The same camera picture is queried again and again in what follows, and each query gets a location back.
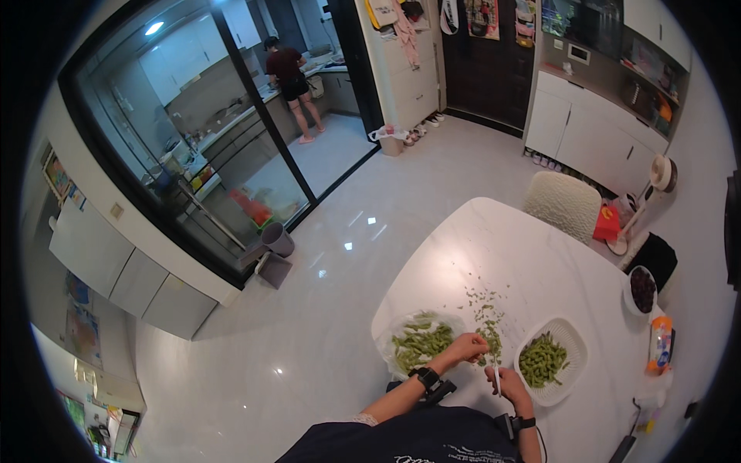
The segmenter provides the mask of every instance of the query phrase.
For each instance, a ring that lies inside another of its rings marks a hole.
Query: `picture frame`
[[[74,185],[72,179],[64,171],[62,163],[59,158],[56,157],[54,150],[49,152],[46,161],[44,162],[44,178],[49,184],[49,188],[56,196],[59,206],[62,207],[64,200],[67,198],[67,194],[70,192],[70,188]]]

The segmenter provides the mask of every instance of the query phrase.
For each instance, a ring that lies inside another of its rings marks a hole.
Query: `black shorts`
[[[302,74],[300,77],[296,77],[295,79],[291,79],[285,84],[282,84],[280,90],[283,92],[283,98],[285,98],[285,101],[293,101],[309,91],[309,84],[306,82],[306,78]]]

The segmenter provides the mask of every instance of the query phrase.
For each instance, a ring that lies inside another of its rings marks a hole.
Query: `white table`
[[[493,199],[475,198],[411,256],[384,297],[371,334],[377,339],[393,318],[418,310],[454,313],[474,331],[481,322],[473,320],[477,307],[468,306],[466,292],[496,291],[487,303],[505,313],[498,326],[502,366],[512,368],[515,349],[535,324],[565,316],[584,338],[589,360],[569,397],[553,407],[536,406],[538,426],[549,462],[606,462],[630,431],[631,399],[648,360],[647,321],[622,303],[626,278],[560,230]],[[448,377],[458,390],[443,405],[492,416],[513,412],[506,399],[491,395],[481,367],[462,364]]]

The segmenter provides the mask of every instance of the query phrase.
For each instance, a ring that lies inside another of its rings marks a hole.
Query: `dark blue t-shirt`
[[[519,463],[514,444],[494,419],[466,407],[430,407],[377,426],[315,424],[279,463]]]

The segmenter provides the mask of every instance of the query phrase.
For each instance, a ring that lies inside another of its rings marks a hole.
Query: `maroon t-shirt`
[[[278,85],[295,79],[301,75],[298,60],[301,59],[301,53],[293,48],[286,47],[271,53],[265,62],[265,72],[273,74],[278,78]]]

